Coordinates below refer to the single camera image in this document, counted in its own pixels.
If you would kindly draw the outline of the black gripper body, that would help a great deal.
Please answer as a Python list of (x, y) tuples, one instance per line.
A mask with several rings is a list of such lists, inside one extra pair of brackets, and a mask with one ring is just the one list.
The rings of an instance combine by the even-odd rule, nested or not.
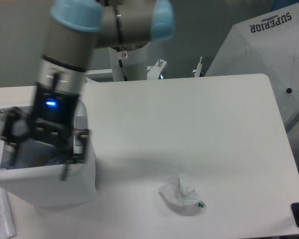
[(72, 135), (79, 94), (36, 85), (33, 106), (27, 117), (30, 137), (54, 146), (65, 146)]

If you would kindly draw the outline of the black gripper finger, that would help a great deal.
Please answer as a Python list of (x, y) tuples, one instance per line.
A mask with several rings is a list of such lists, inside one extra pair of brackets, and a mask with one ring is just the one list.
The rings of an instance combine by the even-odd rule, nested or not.
[(5, 142), (5, 146), (10, 150), (8, 161), (10, 166), (15, 166), (21, 145), (31, 137), (28, 126), (25, 127), (25, 131), (19, 134), (15, 133), (15, 125), (19, 121), (26, 123), (27, 118), (28, 114), (19, 107), (12, 107), (4, 113), (4, 126), (0, 139)]
[(73, 165), (86, 163), (86, 155), (88, 151), (88, 139), (90, 131), (86, 129), (74, 129), (73, 134), (73, 147), (66, 151), (63, 169), (60, 175), (61, 181), (67, 180), (67, 175)]

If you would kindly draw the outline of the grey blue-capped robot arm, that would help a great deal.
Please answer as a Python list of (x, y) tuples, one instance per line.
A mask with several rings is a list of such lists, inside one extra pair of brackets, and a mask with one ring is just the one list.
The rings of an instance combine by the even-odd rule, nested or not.
[(17, 167), (20, 150), (33, 140), (54, 148), (65, 180), (71, 164), (86, 161), (90, 131), (76, 128), (74, 115), (92, 51), (169, 39), (174, 12), (168, 0), (108, 6), (97, 0), (57, 0), (50, 15), (31, 110), (7, 110), (0, 138), (10, 150), (6, 168)]

